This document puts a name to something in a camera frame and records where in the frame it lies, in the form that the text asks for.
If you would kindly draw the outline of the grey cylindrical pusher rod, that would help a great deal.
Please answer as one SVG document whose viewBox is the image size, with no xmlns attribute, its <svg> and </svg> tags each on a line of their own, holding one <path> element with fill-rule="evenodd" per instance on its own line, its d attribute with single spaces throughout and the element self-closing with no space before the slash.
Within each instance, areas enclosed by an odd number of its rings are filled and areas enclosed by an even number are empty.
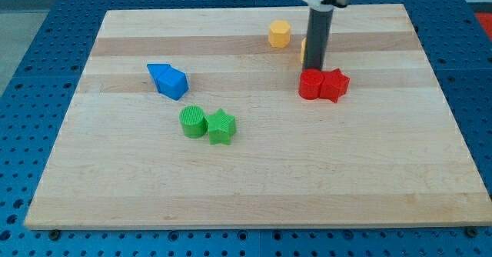
<svg viewBox="0 0 492 257">
<path fill-rule="evenodd" d="M 303 70 L 309 68 L 322 70 L 333 13 L 333 5 L 328 5 L 323 10 L 310 9 L 304 46 Z"/>
</svg>

